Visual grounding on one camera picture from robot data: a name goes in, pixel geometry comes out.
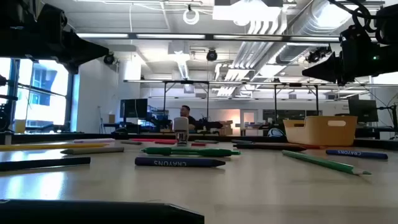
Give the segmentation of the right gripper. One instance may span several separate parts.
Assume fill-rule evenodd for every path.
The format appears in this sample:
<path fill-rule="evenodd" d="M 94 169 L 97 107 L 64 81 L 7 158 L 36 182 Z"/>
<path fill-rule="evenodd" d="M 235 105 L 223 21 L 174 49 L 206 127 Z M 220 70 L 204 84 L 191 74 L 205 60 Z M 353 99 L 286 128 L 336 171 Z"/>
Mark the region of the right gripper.
<path fill-rule="evenodd" d="M 398 72 L 398 43 L 385 46 L 373 43 L 367 32 L 355 25 L 340 36 L 339 57 L 333 52 L 326 61 L 303 70 L 303 76 L 345 86 L 357 77 Z"/>

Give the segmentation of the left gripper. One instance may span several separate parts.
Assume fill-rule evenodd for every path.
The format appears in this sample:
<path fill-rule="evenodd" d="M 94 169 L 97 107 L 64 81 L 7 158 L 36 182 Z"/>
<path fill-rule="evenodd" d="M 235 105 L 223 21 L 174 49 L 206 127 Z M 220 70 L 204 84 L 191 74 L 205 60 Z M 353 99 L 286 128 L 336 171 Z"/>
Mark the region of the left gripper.
<path fill-rule="evenodd" d="M 45 4 L 37 18 L 42 46 L 37 59 L 55 59 L 70 74 L 78 74 L 80 64 L 109 54 L 109 49 L 81 39 L 72 30 L 65 31 L 65 12 Z"/>

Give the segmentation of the orange red pencil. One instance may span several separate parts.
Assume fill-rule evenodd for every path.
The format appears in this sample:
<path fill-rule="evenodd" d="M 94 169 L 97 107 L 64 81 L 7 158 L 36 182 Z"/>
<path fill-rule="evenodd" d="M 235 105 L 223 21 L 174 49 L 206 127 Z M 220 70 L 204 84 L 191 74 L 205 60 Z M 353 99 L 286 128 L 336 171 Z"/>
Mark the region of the orange red pencil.
<path fill-rule="evenodd" d="M 285 147 L 300 147 L 304 149 L 325 149 L 325 146 L 315 146 L 315 145 L 308 145 L 308 144 L 294 144 L 294 143 L 278 143 L 278 145 L 285 146 Z"/>

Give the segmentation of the blue crayon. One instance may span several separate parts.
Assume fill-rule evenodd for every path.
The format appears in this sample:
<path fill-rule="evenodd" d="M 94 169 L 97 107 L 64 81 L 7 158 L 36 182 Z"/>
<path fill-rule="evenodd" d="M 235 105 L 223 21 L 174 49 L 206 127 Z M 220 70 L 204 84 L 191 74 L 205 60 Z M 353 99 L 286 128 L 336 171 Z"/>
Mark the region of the blue crayon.
<path fill-rule="evenodd" d="M 331 150 L 331 149 L 328 149 L 325 152 L 328 155 L 334 155 L 334 156 L 349 156 L 349 157 L 358 157 L 358 158 L 366 158 L 366 159 L 388 160 L 387 154 L 378 153 L 378 152 Z"/>
<path fill-rule="evenodd" d="M 158 167 L 219 167 L 225 165 L 225 161 L 216 159 L 176 158 L 176 157 L 136 157 L 137 166 Z"/>

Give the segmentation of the green pencil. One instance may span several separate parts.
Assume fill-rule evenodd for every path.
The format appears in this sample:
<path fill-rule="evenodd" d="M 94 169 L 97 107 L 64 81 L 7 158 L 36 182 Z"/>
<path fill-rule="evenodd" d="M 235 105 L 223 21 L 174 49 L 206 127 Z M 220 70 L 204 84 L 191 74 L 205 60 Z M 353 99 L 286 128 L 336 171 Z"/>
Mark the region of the green pencil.
<path fill-rule="evenodd" d="M 351 166 L 348 164 L 343 164 L 340 162 L 322 159 L 321 157 L 316 157 L 316 156 L 311 156 L 308 154 L 302 154 L 299 152 L 286 151 L 286 150 L 283 150 L 282 154 L 284 156 L 288 156 L 288 157 L 291 157 L 294 159 L 309 162 L 312 164 L 316 164 L 318 166 L 326 167 L 329 169 L 337 170 L 337 171 L 344 172 L 344 173 L 351 174 L 351 175 L 371 175 L 371 173 L 369 171 L 361 170 L 361 169 L 356 168 L 355 166 Z"/>

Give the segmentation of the yellow pencil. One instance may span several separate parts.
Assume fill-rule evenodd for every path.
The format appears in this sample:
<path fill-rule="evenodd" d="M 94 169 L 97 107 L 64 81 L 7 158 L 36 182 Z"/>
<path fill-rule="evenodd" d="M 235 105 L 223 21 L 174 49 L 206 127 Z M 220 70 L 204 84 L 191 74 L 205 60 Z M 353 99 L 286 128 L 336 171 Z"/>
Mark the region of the yellow pencil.
<path fill-rule="evenodd" d="M 91 148 L 91 147 L 105 147 L 107 145 L 108 144 L 106 143 L 1 145 L 0 152 L 43 150 L 43 149 Z"/>

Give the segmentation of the black pen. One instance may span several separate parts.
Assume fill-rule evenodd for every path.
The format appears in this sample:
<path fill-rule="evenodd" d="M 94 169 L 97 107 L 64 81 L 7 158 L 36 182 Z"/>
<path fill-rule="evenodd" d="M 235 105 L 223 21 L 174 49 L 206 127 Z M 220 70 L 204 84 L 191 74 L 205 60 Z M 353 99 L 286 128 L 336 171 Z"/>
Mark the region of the black pen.
<path fill-rule="evenodd" d="M 294 144 L 233 144 L 237 149 L 263 149 L 263 150 L 274 150 L 274 151 L 294 151 L 300 152 L 305 151 L 307 148 Z"/>

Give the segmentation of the long pink red pencil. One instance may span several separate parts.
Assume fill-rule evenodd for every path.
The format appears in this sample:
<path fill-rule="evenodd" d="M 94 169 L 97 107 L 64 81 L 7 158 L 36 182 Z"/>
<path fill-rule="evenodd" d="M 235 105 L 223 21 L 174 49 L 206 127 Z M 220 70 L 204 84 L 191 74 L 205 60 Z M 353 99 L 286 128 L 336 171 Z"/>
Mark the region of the long pink red pencil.
<path fill-rule="evenodd" d="M 176 143 L 177 140 L 175 139 L 142 139 L 142 138 L 132 138 L 131 141 L 135 142 L 172 142 Z"/>

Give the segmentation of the dark blue pencil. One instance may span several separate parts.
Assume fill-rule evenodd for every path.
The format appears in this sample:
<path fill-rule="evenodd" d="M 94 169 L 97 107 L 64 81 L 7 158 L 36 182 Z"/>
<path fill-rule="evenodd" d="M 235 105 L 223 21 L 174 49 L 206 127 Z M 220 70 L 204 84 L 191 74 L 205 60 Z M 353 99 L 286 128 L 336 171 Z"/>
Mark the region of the dark blue pencil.
<path fill-rule="evenodd" d="M 42 167 L 77 166 L 90 164 L 90 157 L 71 157 L 64 159 L 42 159 L 33 161 L 7 161 L 0 162 L 0 172 L 36 169 Z"/>

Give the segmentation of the green pen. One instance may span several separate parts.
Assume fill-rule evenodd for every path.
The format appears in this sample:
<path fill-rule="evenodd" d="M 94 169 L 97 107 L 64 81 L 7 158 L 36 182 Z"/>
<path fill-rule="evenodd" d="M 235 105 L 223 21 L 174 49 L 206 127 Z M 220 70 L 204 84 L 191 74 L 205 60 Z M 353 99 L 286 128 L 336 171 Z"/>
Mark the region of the green pen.
<path fill-rule="evenodd" d="M 142 152 L 150 155 L 196 155 L 203 157 L 230 157 L 238 156 L 240 151 L 232 151 L 229 149 L 189 149 L 189 148 L 172 148 L 172 147 L 147 147 Z"/>

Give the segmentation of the black monitor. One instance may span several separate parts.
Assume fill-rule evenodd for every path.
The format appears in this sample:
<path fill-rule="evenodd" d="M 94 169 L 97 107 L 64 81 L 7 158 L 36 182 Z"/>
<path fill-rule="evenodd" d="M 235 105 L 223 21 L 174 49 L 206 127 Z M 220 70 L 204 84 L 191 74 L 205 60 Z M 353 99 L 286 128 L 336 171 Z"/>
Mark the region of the black monitor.
<path fill-rule="evenodd" d="M 147 99 L 121 100 L 120 117 L 122 118 L 146 118 Z"/>
<path fill-rule="evenodd" d="M 357 117 L 357 122 L 378 122 L 375 100 L 348 100 L 349 114 Z"/>

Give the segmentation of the window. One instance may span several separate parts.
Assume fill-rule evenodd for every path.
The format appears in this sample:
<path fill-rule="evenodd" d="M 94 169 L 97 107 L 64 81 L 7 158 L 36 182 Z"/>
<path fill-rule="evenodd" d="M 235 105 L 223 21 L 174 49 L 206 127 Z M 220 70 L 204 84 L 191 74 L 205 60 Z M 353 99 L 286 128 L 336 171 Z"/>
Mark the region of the window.
<path fill-rule="evenodd" d="M 72 76 L 53 60 L 0 57 L 0 128 L 16 133 L 62 133 L 69 130 Z"/>

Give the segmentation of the yellow plastic bin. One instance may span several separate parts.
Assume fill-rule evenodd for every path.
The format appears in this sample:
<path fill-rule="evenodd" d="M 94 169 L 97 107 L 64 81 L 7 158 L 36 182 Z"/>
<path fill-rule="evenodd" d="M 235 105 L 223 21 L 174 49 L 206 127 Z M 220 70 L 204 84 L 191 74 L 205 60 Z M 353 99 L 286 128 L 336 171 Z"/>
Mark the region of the yellow plastic bin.
<path fill-rule="evenodd" d="M 357 116 L 307 116 L 283 120 L 289 143 L 312 146 L 352 146 Z"/>

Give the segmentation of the long ceiling light bar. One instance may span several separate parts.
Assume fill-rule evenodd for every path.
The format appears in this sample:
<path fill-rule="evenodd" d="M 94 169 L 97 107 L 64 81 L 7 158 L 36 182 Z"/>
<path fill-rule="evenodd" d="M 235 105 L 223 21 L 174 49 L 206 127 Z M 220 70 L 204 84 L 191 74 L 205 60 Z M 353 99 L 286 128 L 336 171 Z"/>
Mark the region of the long ceiling light bar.
<path fill-rule="evenodd" d="M 339 42 L 338 36 L 302 35 L 240 35 L 240 34 L 173 34 L 173 33 L 77 33 L 84 39 L 126 39 L 126 40 L 208 40 L 208 41 L 251 41 L 251 42 Z"/>

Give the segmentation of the person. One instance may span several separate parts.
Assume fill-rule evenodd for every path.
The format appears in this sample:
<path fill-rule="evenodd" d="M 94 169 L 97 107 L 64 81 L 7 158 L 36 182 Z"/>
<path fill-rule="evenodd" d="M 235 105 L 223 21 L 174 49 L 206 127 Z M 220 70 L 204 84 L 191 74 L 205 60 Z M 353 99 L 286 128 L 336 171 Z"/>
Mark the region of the person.
<path fill-rule="evenodd" d="M 186 117 L 188 119 L 189 130 L 194 130 L 196 125 L 196 120 L 194 117 L 190 116 L 190 107 L 187 105 L 182 105 L 180 109 L 180 116 Z"/>

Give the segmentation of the brown cardboard box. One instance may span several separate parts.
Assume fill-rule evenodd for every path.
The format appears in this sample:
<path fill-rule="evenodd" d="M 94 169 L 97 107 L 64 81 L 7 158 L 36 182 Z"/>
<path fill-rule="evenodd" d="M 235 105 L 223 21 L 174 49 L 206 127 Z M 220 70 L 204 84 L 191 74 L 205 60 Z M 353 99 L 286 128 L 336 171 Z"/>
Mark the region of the brown cardboard box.
<path fill-rule="evenodd" d="M 220 121 L 222 127 L 218 130 L 220 136 L 230 136 L 233 134 L 233 120 Z"/>

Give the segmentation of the silver ventilation duct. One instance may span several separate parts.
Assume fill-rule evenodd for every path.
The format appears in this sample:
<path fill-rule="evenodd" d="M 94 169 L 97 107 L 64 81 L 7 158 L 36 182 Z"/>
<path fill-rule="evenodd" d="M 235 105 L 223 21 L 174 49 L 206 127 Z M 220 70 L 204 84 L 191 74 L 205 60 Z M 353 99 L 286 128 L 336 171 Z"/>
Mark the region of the silver ventilation duct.
<path fill-rule="evenodd" d="M 327 0 L 313 0 L 290 25 L 287 35 L 330 35 L 351 19 L 351 14 Z M 289 64 L 308 50 L 307 46 L 285 44 L 275 57 L 278 64 Z"/>

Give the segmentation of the black metal rig frame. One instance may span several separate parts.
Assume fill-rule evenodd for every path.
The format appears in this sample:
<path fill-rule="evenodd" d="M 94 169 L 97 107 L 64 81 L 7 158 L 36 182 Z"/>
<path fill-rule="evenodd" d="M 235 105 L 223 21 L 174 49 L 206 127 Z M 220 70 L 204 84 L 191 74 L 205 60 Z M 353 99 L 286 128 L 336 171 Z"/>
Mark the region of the black metal rig frame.
<path fill-rule="evenodd" d="M 167 84 L 168 83 L 172 83 L 173 84 L 171 86 L 171 88 L 176 83 L 179 83 L 179 84 L 182 84 L 182 85 L 185 85 L 185 84 L 190 84 L 190 85 L 193 85 L 193 84 L 206 84 L 207 85 L 207 89 L 205 89 L 206 90 L 205 92 L 207 94 L 207 96 L 206 96 L 206 119 L 207 119 L 207 121 L 209 121 L 209 99 L 210 99 L 210 97 L 209 97 L 210 82 L 209 81 L 200 81 L 200 80 L 162 80 L 161 82 L 164 84 L 164 95 L 163 95 L 163 115 L 164 116 L 165 116 L 166 96 L 167 96 L 167 92 L 168 92 L 168 89 L 167 89 Z"/>
<path fill-rule="evenodd" d="M 292 88 L 298 88 L 298 87 L 306 87 L 307 89 L 309 89 L 310 91 L 312 90 L 310 87 L 313 86 L 315 88 L 315 93 L 313 93 L 315 95 L 315 103 L 316 103 L 316 115 L 320 115 L 320 110 L 319 110 L 319 85 L 317 84 L 304 84 L 304 83 L 281 83 L 281 84 L 274 84 L 274 118 L 275 120 L 277 119 L 277 87 L 279 85 L 282 85 L 283 87 L 292 87 Z"/>

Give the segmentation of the black table frame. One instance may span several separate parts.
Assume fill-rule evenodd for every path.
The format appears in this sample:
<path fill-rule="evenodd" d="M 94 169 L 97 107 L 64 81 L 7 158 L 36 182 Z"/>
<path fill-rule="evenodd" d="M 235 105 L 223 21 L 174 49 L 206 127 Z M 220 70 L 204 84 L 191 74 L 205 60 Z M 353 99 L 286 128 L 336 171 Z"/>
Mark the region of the black table frame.
<path fill-rule="evenodd" d="M 114 139 L 173 139 L 174 134 L 155 134 L 155 135 L 112 135 L 112 134 L 84 134 L 84 133 L 63 133 L 63 134 L 13 134 L 11 136 L 12 144 L 27 144 L 33 142 L 55 142 L 55 141 L 66 141 L 74 139 L 103 139 L 103 138 L 114 138 Z M 278 142 L 286 143 L 286 137 L 265 137 L 265 136 L 217 136 L 217 135 L 189 135 L 189 140 L 212 140 L 218 142 L 230 142 L 231 140 L 243 140 L 252 142 Z M 373 149 L 386 149 L 388 151 L 398 152 L 398 141 L 390 140 L 375 140 L 375 139 L 355 139 L 353 143 L 354 147 L 365 147 Z"/>

